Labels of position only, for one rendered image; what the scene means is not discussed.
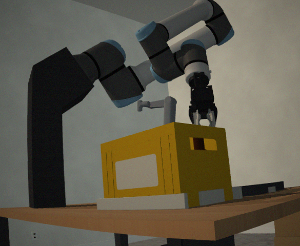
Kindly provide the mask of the yellow box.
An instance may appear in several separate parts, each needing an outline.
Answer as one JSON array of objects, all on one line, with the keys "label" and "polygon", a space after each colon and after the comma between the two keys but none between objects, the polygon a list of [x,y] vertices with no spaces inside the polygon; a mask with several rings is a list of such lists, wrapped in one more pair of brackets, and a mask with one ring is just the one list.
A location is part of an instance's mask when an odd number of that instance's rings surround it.
[{"label": "yellow box", "polygon": [[225,128],[171,122],[106,142],[101,155],[104,198],[187,193],[195,207],[199,191],[224,189],[233,200]]}]

